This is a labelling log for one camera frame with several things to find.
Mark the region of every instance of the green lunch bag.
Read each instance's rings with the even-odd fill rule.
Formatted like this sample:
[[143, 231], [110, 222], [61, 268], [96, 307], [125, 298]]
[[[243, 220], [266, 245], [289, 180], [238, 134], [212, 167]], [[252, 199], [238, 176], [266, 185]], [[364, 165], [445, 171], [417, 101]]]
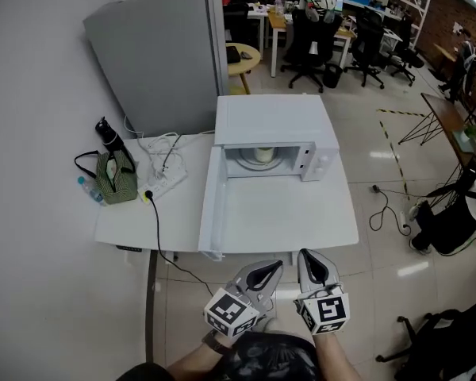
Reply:
[[[78, 165], [76, 160], [82, 156], [97, 156], [95, 173]], [[109, 179], [106, 173], [106, 165], [112, 158], [117, 163], [117, 172], [113, 180]], [[80, 156], [76, 156], [74, 163], [81, 171], [86, 172], [95, 179], [95, 186], [101, 191], [108, 205], [127, 202], [137, 198], [136, 164], [126, 149], [114, 151], [113, 153], [105, 152], [104, 154], [99, 153], [99, 151], [85, 152]]]

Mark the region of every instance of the power strip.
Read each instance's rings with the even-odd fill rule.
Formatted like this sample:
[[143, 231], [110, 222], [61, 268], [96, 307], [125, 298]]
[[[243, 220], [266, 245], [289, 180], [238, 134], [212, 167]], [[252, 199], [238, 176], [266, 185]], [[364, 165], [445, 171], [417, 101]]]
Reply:
[[153, 200], [157, 200], [163, 194], [173, 189], [176, 185], [182, 182], [188, 176], [186, 169], [181, 163], [173, 165], [166, 169], [164, 177], [155, 182], [155, 185], [148, 185], [145, 183], [142, 187], [138, 188], [137, 192], [140, 194], [141, 199], [147, 205], [150, 204], [150, 200], [146, 198], [144, 192], [152, 191]]

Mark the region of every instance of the trash can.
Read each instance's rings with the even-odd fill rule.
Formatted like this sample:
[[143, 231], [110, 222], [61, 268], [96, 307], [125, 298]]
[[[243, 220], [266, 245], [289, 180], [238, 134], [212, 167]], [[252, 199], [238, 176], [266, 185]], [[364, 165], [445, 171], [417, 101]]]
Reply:
[[323, 73], [323, 84], [333, 89], [339, 83], [342, 68], [333, 63], [327, 63]]

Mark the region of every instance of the person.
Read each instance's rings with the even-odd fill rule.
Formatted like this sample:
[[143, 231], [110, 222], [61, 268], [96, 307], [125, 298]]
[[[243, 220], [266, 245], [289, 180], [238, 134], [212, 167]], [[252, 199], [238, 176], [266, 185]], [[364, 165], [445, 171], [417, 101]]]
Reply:
[[464, 39], [460, 46], [459, 54], [455, 62], [453, 75], [451, 75], [449, 82], [439, 86], [439, 89], [443, 94], [446, 92], [446, 90], [450, 90], [450, 98], [448, 100], [451, 103], [455, 103], [463, 78], [469, 71], [473, 60], [476, 58], [476, 47], [470, 40], [470, 31], [468, 29], [463, 29], [461, 35], [463, 35]]
[[202, 342], [167, 369], [140, 364], [118, 381], [361, 381], [334, 333], [313, 336], [313, 345], [285, 333], [245, 332], [237, 341], [213, 334], [229, 352], [217, 352]]
[[[476, 193], [476, 180], [469, 191]], [[410, 240], [411, 248], [428, 254], [432, 245], [441, 254], [450, 254], [476, 230], [476, 199], [459, 195], [452, 205], [436, 215], [428, 202], [421, 199], [409, 211], [409, 218], [416, 219], [421, 229]]]

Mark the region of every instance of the gray refrigerator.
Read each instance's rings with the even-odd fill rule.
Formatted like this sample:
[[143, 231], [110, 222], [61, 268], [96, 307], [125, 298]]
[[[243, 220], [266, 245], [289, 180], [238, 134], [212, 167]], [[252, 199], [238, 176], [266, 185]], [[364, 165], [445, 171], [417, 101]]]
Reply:
[[136, 131], [214, 128], [217, 96], [228, 94], [222, 0], [113, 0], [83, 24]]

